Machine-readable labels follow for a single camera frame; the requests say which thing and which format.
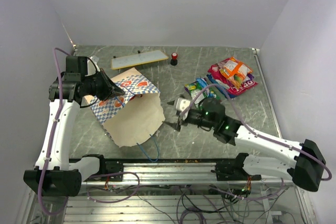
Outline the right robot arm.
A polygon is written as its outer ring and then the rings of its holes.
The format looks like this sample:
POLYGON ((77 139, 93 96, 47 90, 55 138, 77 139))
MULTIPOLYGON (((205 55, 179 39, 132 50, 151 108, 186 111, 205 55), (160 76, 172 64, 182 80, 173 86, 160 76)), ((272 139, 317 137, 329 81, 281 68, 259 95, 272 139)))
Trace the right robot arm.
POLYGON ((257 157, 239 153, 231 167, 236 179, 266 175, 290 179, 304 190, 318 191, 326 160, 314 141, 284 140, 244 125, 228 116, 225 106, 215 98, 205 98, 200 104, 201 108, 192 109, 191 101, 184 97, 170 101, 178 119, 169 125, 180 131, 181 126, 193 124, 205 131, 213 131, 213 136, 224 144, 248 146, 266 154, 257 157))

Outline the purple snack packet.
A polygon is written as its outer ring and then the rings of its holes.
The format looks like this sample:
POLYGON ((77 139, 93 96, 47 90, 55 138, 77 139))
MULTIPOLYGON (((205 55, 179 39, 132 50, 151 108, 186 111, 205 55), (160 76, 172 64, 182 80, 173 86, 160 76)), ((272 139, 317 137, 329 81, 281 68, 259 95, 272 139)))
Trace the purple snack packet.
POLYGON ((254 76, 251 73, 248 73, 246 78, 245 78, 245 81, 253 80, 253 79, 254 79, 254 76))

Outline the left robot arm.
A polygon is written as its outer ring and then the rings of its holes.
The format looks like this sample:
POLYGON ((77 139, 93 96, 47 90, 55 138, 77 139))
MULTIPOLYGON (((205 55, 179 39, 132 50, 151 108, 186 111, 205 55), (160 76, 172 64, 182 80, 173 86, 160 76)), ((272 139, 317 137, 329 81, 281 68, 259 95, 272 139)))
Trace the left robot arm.
POLYGON ((102 180, 107 175, 103 155, 87 154, 69 162, 72 129, 83 98, 91 95, 108 101, 125 94, 103 69, 94 65, 90 74, 88 65, 92 62, 88 57, 66 57, 66 70, 49 87, 49 121, 43 147, 34 168, 26 170, 23 177, 36 194, 74 197, 83 181, 89 177, 102 180))

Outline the checkered paper bag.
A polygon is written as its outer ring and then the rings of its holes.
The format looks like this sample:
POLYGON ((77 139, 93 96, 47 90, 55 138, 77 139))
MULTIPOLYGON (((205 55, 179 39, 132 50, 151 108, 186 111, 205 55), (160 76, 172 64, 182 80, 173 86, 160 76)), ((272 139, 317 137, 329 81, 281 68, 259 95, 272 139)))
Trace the checkered paper bag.
POLYGON ((125 95, 101 101, 96 96, 87 95, 84 100, 115 146, 136 147, 151 162, 160 157, 157 140, 156 157, 150 156, 142 146, 154 139, 158 129, 165 121, 161 106, 159 89, 136 68, 131 68, 111 79, 123 89, 125 95))

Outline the pink snack packet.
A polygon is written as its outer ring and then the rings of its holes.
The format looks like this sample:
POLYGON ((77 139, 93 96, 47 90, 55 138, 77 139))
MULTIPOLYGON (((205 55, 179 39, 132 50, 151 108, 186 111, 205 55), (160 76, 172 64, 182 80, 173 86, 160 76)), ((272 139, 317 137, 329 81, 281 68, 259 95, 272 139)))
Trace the pink snack packet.
POLYGON ((229 85, 235 93, 236 97, 245 93, 247 90, 254 88, 255 86, 258 85, 258 83, 253 79, 253 80, 248 80, 244 81, 239 88, 235 87, 231 82, 229 82, 219 71, 219 66, 218 64, 212 65, 208 69, 208 74, 211 74, 216 80, 220 80, 221 82, 229 85))

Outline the green snack packet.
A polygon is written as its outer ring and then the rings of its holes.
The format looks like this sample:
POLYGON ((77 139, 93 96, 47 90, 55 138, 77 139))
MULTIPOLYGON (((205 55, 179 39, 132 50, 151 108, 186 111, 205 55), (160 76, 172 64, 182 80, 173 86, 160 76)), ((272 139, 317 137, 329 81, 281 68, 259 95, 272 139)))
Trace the green snack packet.
MULTIPOLYGON (((195 81, 193 83, 186 84, 184 86, 186 92, 194 99, 200 91, 203 89, 203 86, 195 81)), ((195 105, 198 105, 205 98, 218 98, 216 92, 212 88, 208 88, 202 92, 202 94, 195 100, 195 105)))

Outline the orange snack packet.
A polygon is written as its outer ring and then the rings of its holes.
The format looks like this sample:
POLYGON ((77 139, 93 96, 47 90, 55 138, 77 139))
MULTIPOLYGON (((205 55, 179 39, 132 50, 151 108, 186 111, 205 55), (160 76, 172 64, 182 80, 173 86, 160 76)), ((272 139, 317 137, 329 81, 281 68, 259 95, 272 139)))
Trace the orange snack packet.
POLYGON ((240 88, 248 74, 253 72, 252 68, 234 57, 220 61, 218 66, 221 75, 236 88, 240 88))

